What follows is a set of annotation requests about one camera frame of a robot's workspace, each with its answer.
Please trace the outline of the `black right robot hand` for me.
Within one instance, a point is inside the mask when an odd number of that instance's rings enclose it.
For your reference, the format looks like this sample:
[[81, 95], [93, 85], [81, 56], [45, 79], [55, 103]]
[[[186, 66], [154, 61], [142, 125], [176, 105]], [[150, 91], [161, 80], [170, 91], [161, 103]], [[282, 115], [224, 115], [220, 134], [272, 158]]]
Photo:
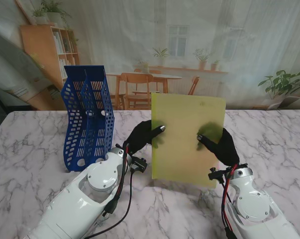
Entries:
[[231, 134], [223, 128], [222, 137], [215, 143], [202, 134], [197, 135], [197, 140], [203, 144], [216, 158], [226, 166], [233, 167], [240, 163], [233, 138]]

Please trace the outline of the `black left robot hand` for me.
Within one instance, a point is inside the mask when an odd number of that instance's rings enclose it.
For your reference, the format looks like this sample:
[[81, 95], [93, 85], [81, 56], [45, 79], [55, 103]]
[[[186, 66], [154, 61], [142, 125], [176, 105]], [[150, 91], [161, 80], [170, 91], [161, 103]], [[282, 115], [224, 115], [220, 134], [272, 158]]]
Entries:
[[127, 140], [124, 142], [124, 147], [128, 147], [128, 154], [132, 156], [145, 145], [152, 144], [152, 139], [156, 138], [164, 131], [164, 125], [152, 129], [151, 120], [142, 121], [133, 129]]

